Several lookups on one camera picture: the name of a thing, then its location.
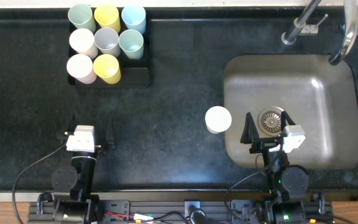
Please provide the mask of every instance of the chrome faucet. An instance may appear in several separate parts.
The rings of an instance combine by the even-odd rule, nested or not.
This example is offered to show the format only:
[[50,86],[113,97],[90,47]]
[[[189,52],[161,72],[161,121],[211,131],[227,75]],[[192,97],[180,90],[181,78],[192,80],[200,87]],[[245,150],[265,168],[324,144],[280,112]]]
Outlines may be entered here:
[[[294,44],[296,38],[299,35],[302,35],[305,30],[309,31],[307,32],[308,34],[317,34],[318,26],[325,18],[327,18],[327,15],[315,26],[306,25],[306,22],[320,2],[321,0],[312,0],[302,12],[301,16],[293,21],[290,30],[282,34],[282,41],[284,44]],[[343,43],[341,44],[338,52],[336,54],[332,54],[332,56],[329,58],[329,63],[331,65],[337,65],[350,52],[354,41],[356,40],[358,31],[358,13],[356,0],[343,0],[343,2],[346,17],[346,30]]]

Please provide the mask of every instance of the black dish rack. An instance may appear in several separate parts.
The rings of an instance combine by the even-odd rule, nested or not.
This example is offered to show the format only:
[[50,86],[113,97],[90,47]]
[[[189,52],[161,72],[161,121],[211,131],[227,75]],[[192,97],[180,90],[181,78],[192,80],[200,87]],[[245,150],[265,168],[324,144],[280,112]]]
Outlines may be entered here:
[[[121,11],[119,9],[120,15],[120,23],[121,23],[121,30],[119,34],[121,34],[124,30],[127,30],[124,21],[121,18]],[[96,23],[96,31],[99,30],[101,27],[99,24]],[[146,31],[143,34],[144,39],[144,53],[141,59],[129,59],[127,55],[122,51],[120,55],[117,57],[119,67],[121,69],[121,79],[116,84],[108,84],[103,81],[100,77],[97,77],[96,80],[91,84],[84,84],[71,75],[67,73],[67,80],[70,85],[76,86],[78,88],[147,88],[151,82],[150,76],[150,49],[149,49],[149,34],[150,34],[150,27],[149,21],[146,21]],[[69,26],[70,33],[76,30],[76,27],[70,23]],[[77,52],[73,50],[70,45],[68,47],[68,58],[76,55]],[[102,55],[103,53],[98,49],[98,56]]]

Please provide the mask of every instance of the wooden floor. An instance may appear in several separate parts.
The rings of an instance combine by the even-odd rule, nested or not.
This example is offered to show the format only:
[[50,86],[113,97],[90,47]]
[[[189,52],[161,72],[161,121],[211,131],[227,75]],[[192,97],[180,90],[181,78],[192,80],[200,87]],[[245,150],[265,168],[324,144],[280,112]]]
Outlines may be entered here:
[[[334,202],[335,215],[358,224],[358,202]],[[27,220],[28,202],[18,202],[17,207],[23,221]],[[11,202],[0,202],[0,223],[17,223]]]

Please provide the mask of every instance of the faucet handle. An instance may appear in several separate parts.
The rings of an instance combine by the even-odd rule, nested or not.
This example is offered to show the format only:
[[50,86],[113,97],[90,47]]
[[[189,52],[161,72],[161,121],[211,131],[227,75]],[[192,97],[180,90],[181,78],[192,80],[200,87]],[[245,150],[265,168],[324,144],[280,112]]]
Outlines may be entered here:
[[299,35],[316,35],[318,33],[318,27],[321,25],[321,23],[327,19],[328,14],[325,14],[324,17],[316,24],[316,25],[311,25],[311,24],[307,24],[305,25],[300,34]]

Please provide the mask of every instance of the light blue cup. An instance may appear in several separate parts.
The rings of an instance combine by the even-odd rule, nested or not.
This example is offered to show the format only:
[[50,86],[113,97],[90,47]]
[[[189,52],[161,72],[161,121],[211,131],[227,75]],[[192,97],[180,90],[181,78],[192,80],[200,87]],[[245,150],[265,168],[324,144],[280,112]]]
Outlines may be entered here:
[[141,59],[144,50],[142,34],[137,30],[125,30],[119,36],[118,44],[130,59]]
[[122,20],[128,29],[144,34],[146,31],[146,11],[142,6],[127,6],[121,12]]

